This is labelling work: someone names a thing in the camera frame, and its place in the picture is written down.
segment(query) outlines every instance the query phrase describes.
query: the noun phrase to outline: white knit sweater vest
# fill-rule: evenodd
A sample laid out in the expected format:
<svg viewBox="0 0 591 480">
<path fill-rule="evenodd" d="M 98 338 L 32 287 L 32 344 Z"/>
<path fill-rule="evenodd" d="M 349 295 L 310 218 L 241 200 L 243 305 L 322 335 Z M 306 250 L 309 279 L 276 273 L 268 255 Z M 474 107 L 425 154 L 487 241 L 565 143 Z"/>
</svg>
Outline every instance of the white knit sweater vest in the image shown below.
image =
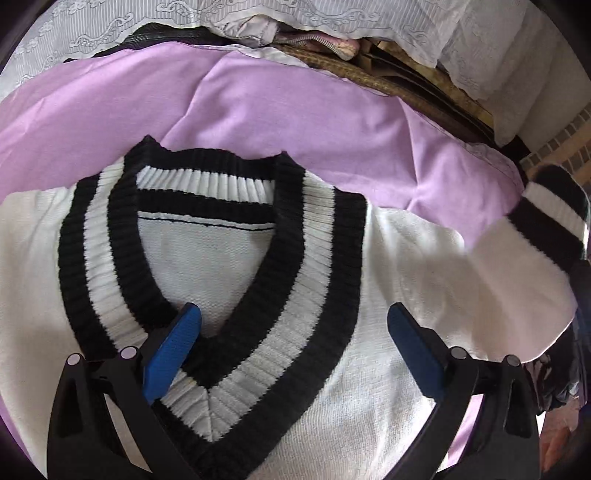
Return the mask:
<svg viewBox="0 0 591 480">
<path fill-rule="evenodd" d="M 195 301 L 203 334 L 154 410 L 202 477 L 379 480 L 433 406 L 389 338 L 389 306 L 479 358 L 529 361 L 573 316 L 588 209 L 547 168 L 467 253 L 286 154 L 146 137 L 72 188 L 0 206 L 0 394 L 44 471 L 66 357 L 139 346 Z"/>
</svg>

